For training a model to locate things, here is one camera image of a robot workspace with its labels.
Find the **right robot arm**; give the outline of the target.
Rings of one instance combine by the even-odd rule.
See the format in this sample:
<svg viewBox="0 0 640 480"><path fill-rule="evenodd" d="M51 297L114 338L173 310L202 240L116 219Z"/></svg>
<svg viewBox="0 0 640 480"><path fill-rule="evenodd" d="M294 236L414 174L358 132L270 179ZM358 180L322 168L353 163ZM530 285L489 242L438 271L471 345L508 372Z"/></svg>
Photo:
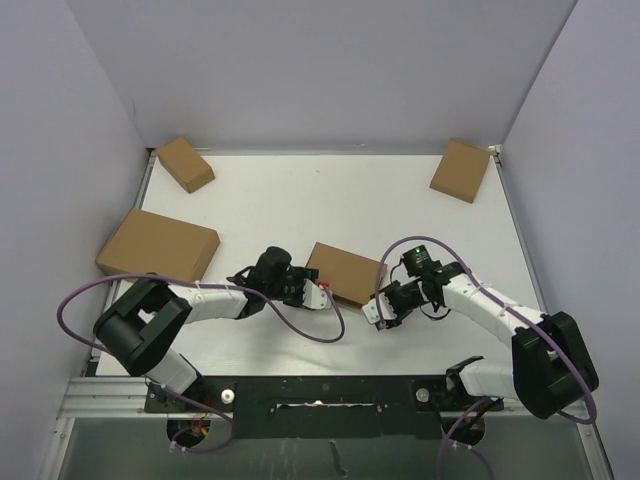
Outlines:
<svg viewBox="0 0 640 480"><path fill-rule="evenodd" d="M464 409L481 397L513 399L547 419L565 416L567 407L582 401L587 409L582 423L595 422L593 393L599 378L573 317L526 307L480 282L462 260L443 264L432 259L423 245L406 251L400 264L408 282L394 280L374 290L362 309L369 324L377 330L396 328L430 306L431 320L463 315L510 351L508 366L473 356L448 368L444 394L452 406Z"/></svg>

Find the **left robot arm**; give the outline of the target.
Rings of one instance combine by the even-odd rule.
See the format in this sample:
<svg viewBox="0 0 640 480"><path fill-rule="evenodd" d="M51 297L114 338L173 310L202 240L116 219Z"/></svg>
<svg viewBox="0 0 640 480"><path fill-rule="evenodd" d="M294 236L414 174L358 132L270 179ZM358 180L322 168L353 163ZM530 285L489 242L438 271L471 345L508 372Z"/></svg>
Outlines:
<svg viewBox="0 0 640 480"><path fill-rule="evenodd" d="M182 286L140 278L96 321L93 331L127 373L167 387L169 401L182 411L203 398L200 374L171 346L183 326L213 319L244 319L268 301L306 310L329 307L319 271L294 267L285 250L271 246L218 287Z"/></svg>

